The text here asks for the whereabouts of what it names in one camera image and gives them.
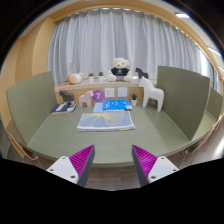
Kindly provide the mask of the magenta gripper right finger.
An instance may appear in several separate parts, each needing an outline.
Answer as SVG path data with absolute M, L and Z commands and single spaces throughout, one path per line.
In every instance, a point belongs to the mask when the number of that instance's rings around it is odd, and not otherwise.
M 167 157 L 157 157 L 136 145 L 132 146 L 132 157 L 141 187 L 178 171 Z

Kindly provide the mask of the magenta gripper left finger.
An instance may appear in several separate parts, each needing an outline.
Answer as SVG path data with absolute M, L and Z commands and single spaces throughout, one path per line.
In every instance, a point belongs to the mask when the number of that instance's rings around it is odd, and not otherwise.
M 91 145 L 70 157 L 61 156 L 47 171 L 84 187 L 88 180 L 94 156 L 95 146 Z

